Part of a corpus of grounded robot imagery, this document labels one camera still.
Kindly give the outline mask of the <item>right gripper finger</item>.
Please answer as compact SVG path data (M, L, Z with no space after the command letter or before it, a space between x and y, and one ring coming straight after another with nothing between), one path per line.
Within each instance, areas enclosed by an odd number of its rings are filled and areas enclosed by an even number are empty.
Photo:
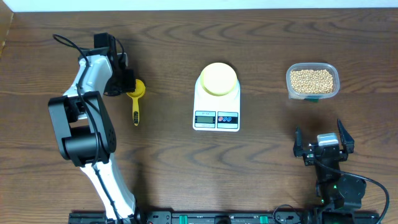
M343 146L344 150L353 150L354 149L354 139L352 136L347 132L343 123L340 119L337 119L337 127L340 134L341 145Z
M295 142L294 142L294 152L302 152L302 132L299 127L296 127L295 130Z

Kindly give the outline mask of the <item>yellow measuring scoop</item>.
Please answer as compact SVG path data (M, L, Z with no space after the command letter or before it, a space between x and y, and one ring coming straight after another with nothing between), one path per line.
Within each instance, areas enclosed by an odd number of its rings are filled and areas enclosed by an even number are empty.
M136 79L136 88L133 92L127 92L127 96L132 99L132 119L135 126L139 125L140 112L139 112L139 99L144 96L146 86L142 80Z

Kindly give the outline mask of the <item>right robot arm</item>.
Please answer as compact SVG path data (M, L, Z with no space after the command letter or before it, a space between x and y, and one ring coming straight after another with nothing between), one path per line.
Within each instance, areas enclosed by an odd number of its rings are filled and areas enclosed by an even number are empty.
M321 206L303 214L303 223L354 223L354 213L362 206L365 181L340 170L340 162L354 152L354 139L340 120L337 127L339 134L320 134L316 143L307 146L301 129L295 130L294 156L302 157L306 166L315 167L315 191L322 200Z

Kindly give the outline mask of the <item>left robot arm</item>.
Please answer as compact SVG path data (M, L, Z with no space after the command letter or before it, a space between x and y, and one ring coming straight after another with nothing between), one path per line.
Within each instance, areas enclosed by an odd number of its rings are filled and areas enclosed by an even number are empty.
M80 54L71 87L48 103L60 154L90 179L104 204L105 223L138 223L141 216L116 163L116 133L103 102L103 96L136 88L123 45L109 33L96 34L91 49L60 34L52 37Z

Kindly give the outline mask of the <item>white digital kitchen scale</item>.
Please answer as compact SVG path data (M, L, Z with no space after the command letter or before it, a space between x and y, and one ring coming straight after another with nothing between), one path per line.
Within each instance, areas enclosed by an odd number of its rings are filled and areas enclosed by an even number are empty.
M238 132L241 124L241 89L239 81L226 95L205 91L201 76L195 84L192 128L196 131Z

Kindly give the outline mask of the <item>pale yellow bowl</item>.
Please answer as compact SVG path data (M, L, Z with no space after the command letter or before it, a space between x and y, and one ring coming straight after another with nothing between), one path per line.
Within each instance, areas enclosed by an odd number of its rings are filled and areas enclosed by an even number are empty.
M234 69L226 63L216 62L207 65L200 74L200 85L213 96L224 96L237 85L238 78Z

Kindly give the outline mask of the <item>clear container of soybeans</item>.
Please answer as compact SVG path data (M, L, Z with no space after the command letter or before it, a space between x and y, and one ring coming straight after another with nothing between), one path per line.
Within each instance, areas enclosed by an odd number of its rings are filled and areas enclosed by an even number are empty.
M329 63L296 63L286 72L290 99L318 101L334 97L340 90L337 69Z

